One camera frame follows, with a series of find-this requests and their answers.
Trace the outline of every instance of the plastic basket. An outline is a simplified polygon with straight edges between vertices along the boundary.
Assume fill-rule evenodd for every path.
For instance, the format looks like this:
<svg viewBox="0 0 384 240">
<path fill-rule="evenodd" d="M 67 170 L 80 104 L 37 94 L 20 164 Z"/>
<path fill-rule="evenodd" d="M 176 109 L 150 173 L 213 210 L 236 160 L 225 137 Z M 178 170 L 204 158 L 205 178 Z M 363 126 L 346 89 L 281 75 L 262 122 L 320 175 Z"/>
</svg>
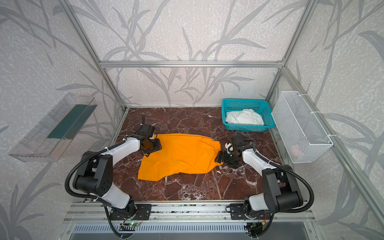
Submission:
<svg viewBox="0 0 384 240">
<path fill-rule="evenodd" d="M 282 91 L 272 115 L 293 163 L 313 162 L 333 145 L 297 91 Z"/>
<path fill-rule="evenodd" d="M 264 126 L 228 124 L 225 122 L 227 112 L 241 111 L 244 109 L 252 109 L 260 114 L 263 118 Z M 271 114 L 271 107 L 268 102 L 264 100 L 225 98 L 221 105 L 221 112 L 223 124 L 227 130 L 265 132 L 266 130 L 275 127 L 275 121 Z"/>
</svg>

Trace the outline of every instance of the red wire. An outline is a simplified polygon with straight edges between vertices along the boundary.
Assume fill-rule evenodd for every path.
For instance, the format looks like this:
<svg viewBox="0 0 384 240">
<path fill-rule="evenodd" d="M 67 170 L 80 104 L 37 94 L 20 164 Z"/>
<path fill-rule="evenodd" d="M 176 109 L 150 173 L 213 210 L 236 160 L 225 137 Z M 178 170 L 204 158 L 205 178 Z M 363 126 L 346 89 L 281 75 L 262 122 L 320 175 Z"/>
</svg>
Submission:
<svg viewBox="0 0 384 240">
<path fill-rule="evenodd" d="M 141 212 L 141 214 L 143 215 L 143 218 L 141 219 L 141 222 L 140 222 L 140 224 L 141 224 L 141 223 L 143 222 L 143 220 L 144 220 L 144 213 L 143 213 L 143 212 Z"/>
<path fill-rule="evenodd" d="M 265 213 L 265 220 L 264 220 L 264 223 L 266 222 L 266 212 L 264 212 Z"/>
</svg>

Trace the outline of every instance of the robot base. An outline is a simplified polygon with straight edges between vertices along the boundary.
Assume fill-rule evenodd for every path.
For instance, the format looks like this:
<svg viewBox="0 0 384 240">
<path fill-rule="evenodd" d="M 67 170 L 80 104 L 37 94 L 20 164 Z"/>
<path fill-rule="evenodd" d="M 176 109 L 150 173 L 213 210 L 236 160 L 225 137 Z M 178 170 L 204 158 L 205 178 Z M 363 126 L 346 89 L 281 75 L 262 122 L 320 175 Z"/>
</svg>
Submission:
<svg viewBox="0 0 384 240">
<path fill-rule="evenodd" d="M 229 207 L 230 207 L 232 220 L 250 220 L 250 218 L 248 218 L 245 215 L 244 204 L 230 204 Z M 255 215 L 251 219 L 259 220 L 259 218 L 261 221 L 264 221 L 265 220 L 265 212 L 260 211 L 260 213 L 258 215 Z M 269 220 L 270 218 L 271 218 L 271 214 L 267 213 L 266 219 Z"/>
<path fill-rule="evenodd" d="M 149 215 L 151 214 L 151 204 L 136 204 L 137 210 L 136 215 L 131 220 L 149 220 Z M 114 220 L 124 220 L 123 216 L 120 216 L 119 209 L 112 208 L 110 213 L 111 221 Z"/>
</svg>

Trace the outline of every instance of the teal basket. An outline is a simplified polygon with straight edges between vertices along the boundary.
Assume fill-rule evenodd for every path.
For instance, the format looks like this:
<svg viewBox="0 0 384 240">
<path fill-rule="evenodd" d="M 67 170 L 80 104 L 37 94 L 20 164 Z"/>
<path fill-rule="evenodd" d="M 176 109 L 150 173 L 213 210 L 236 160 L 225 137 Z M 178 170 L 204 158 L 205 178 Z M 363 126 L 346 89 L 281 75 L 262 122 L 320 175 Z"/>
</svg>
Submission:
<svg viewBox="0 0 384 240">
<path fill-rule="evenodd" d="M 228 124 L 225 122 L 227 112 L 241 111 L 244 109 L 252 109 L 260 114 L 264 121 L 264 126 L 257 125 L 238 125 Z M 267 101 L 253 99 L 235 99 L 225 98 L 221 105 L 223 124 L 227 130 L 248 131 L 248 132 L 265 132 L 269 128 L 275 127 L 275 121 L 272 118 L 271 107 Z"/>
</svg>

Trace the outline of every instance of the white wire basket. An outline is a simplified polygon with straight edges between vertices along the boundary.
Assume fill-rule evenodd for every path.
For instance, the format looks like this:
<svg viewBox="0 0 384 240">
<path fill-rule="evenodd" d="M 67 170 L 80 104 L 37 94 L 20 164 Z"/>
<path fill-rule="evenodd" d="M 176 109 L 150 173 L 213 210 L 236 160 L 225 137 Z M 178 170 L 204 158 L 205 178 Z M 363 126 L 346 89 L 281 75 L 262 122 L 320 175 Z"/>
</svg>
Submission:
<svg viewBox="0 0 384 240">
<path fill-rule="evenodd" d="M 333 145 L 315 113 L 297 91 L 282 91 L 272 116 L 293 163 L 313 162 Z"/>
</svg>

